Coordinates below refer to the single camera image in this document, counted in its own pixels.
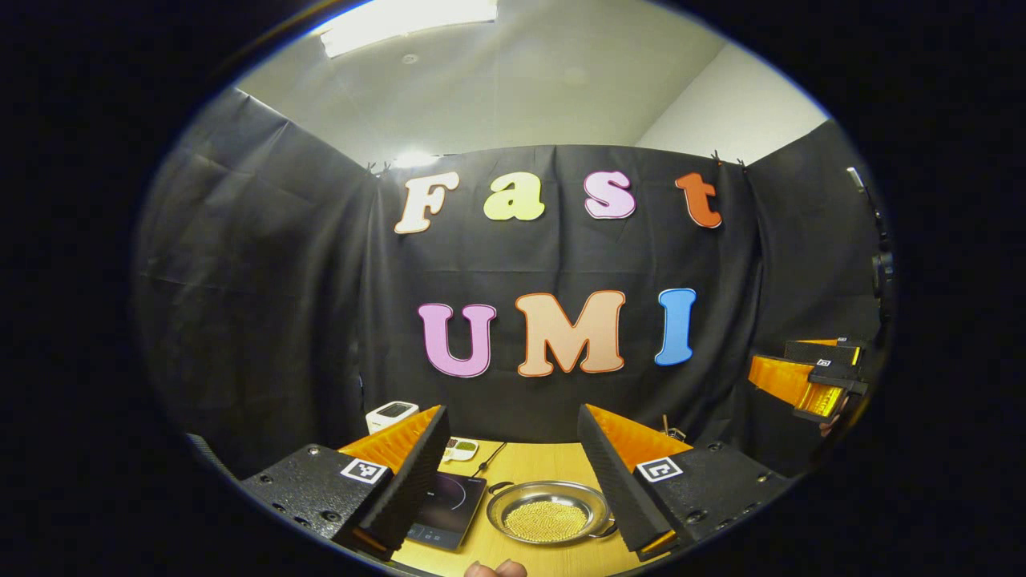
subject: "wooden table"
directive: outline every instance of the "wooden table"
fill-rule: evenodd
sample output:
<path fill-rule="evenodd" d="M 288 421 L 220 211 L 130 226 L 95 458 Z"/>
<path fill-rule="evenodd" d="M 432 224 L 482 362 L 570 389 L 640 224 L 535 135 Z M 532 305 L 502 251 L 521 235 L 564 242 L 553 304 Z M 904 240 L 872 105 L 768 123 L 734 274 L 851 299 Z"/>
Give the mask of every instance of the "wooden table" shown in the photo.
<path fill-rule="evenodd" d="M 473 459 L 442 463 L 438 470 L 471 475 L 478 464 L 502 445 L 490 440 L 478 443 L 480 447 Z M 532 480 L 569 480 L 600 491 L 580 443 L 510 443 L 478 476 L 487 479 L 488 487 L 504 480 L 518 485 Z M 442 577 L 463 577 L 475 561 L 494 569 L 507 559 L 523 564 L 530 577 L 604 577 L 642 565 L 636 554 L 627 550 L 619 532 L 606 538 L 585 539 L 559 547 L 510 539 L 488 522 L 485 509 L 490 498 L 484 494 L 459 550 L 447 551 L 407 539 L 392 559 Z"/>

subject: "screw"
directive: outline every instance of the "screw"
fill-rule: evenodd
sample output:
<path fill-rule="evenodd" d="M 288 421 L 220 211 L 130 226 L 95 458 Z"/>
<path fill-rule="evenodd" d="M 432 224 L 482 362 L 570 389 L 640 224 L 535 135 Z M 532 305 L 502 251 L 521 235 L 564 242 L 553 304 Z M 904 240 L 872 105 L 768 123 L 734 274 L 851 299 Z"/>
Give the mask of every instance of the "screw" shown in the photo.
<path fill-rule="evenodd" d="M 700 521 L 704 520 L 708 514 L 709 513 L 707 513 L 706 511 L 695 510 L 687 513 L 687 518 L 685 518 L 684 521 L 687 523 L 687 525 L 695 525 L 696 523 L 699 523 Z"/>

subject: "blue letter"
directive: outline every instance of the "blue letter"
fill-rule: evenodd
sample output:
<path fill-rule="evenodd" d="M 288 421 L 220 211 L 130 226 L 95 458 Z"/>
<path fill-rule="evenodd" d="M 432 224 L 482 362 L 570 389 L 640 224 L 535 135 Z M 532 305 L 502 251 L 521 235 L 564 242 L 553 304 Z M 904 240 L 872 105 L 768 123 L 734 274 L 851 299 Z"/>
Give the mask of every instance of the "blue letter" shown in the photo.
<path fill-rule="evenodd" d="M 692 322 L 692 304 L 695 291 L 690 288 L 670 288 L 659 294 L 659 304 L 666 309 L 663 328 L 663 350 L 656 355 L 656 364 L 669 367 L 692 357 L 687 346 L 687 332 Z"/>

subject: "induction cooktop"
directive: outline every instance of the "induction cooktop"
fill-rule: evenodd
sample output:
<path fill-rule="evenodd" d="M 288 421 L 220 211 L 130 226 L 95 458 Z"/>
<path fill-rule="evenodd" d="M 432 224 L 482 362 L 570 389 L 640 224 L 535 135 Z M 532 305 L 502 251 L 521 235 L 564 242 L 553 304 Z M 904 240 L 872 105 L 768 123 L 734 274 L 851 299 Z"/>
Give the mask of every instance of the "induction cooktop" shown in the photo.
<path fill-rule="evenodd" d="M 436 473 L 434 487 L 406 533 L 406 538 L 455 551 L 484 496 L 486 482 L 452 473 Z"/>

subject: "fluorescent light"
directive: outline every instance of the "fluorescent light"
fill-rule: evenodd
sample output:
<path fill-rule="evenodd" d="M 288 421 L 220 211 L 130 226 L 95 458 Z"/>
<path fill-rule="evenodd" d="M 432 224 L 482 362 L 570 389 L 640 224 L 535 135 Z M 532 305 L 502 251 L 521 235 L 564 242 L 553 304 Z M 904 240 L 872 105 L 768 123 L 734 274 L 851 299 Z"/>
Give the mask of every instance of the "fluorescent light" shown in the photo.
<path fill-rule="evenodd" d="M 371 0 L 316 28 L 329 59 L 419 30 L 495 22 L 498 0 Z"/>
<path fill-rule="evenodd" d="M 395 159 L 392 166 L 396 168 L 412 168 L 415 166 L 427 166 L 438 161 L 438 155 L 425 154 L 423 152 L 409 152 Z"/>

